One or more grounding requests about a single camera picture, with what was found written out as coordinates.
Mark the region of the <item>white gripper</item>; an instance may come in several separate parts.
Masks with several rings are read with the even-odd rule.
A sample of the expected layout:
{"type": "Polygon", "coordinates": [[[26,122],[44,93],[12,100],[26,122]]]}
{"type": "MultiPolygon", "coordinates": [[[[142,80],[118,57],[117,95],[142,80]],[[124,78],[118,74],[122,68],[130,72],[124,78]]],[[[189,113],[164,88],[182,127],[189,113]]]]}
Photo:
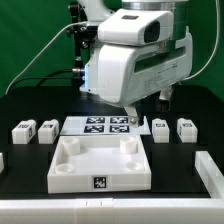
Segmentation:
{"type": "Polygon", "coordinates": [[[189,31],[176,41],[174,50],[168,53],[158,53],[158,50],[157,44],[104,45],[99,53],[98,94],[110,105],[125,107],[128,123],[133,128],[144,125],[144,115],[132,103],[161,90],[157,110],[168,111],[173,93],[170,85],[188,77],[192,69],[193,46],[189,31]]]}

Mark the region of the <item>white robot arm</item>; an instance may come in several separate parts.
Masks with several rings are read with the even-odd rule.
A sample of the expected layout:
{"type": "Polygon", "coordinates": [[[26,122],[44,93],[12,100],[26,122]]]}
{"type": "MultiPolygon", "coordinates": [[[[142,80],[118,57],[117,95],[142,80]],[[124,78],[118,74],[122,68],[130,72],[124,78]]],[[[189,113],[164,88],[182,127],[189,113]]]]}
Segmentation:
{"type": "Polygon", "coordinates": [[[79,0],[94,30],[84,67],[83,92],[123,108],[133,127],[143,124],[140,101],[190,75],[193,41],[186,25],[188,0],[122,0],[113,11],[103,0],[79,0]]]}

